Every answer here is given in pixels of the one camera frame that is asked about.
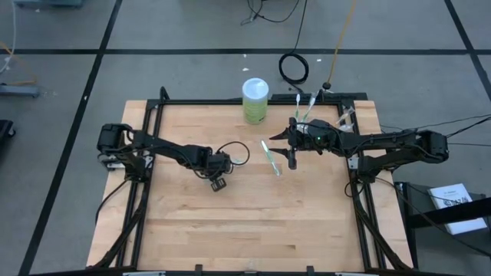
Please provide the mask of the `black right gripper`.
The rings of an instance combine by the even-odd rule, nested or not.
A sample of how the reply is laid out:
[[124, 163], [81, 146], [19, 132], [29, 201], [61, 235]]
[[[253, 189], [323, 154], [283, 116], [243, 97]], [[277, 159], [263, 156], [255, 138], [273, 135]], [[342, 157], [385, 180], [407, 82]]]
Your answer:
[[287, 140], [290, 149], [270, 148], [274, 153], [283, 155], [288, 159], [289, 169], [297, 169], [295, 154], [297, 151], [315, 151], [319, 155], [329, 147], [328, 134], [331, 130], [315, 130], [314, 134], [304, 134], [296, 130], [294, 117], [288, 119], [288, 128], [281, 133], [269, 137], [270, 140]]

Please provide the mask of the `green disinfecting wipes canister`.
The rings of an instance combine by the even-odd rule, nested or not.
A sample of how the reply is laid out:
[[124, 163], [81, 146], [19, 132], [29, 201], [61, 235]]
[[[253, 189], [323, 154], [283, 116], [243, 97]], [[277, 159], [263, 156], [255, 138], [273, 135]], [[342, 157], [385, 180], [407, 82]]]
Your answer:
[[249, 78], [242, 85], [242, 108], [245, 121], [261, 123], [267, 114], [269, 86], [261, 78]]

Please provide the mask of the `black equipment cart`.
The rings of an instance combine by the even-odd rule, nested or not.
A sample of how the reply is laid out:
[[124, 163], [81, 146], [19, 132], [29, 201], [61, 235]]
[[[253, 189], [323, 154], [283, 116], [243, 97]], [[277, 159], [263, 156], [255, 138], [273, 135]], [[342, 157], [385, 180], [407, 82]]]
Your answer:
[[462, 276], [491, 276], [491, 258], [482, 255], [455, 241], [433, 226], [411, 228], [407, 217], [418, 211], [435, 209], [428, 196], [426, 186], [410, 182], [399, 182], [398, 189], [411, 205], [399, 200], [403, 216], [411, 260], [417, 270], [437, 274], [458, 274]]

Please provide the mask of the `white booklet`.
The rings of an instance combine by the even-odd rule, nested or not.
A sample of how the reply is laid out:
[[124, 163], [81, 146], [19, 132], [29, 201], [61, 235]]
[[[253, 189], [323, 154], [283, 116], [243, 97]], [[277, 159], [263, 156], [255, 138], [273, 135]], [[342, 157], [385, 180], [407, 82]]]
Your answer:
[[[442, 186], [427, 190], [433, 204], [437, 209], [445, 209], [455, 205], [472, 202], [473, 199], [467, 192], [464, 184], [454, 184], [450, 186]], [[483, 218], [475, 218], [462, 222], [452, 222], [445, 224], [446, 230], [451, 235], [473, 232], [487, 227]]]

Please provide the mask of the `grey stand foot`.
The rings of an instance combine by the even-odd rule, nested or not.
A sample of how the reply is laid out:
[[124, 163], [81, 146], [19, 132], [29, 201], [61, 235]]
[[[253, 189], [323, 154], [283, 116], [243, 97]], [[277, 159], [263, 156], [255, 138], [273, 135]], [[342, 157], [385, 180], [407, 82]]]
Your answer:
[[19, 8], [27, 5], [80, 8], [84, 0], [12, 0]]
[[39, 89], [35, 86], [13, 86], [0, 84], [0, 96], [33, 97], [39, 96]]

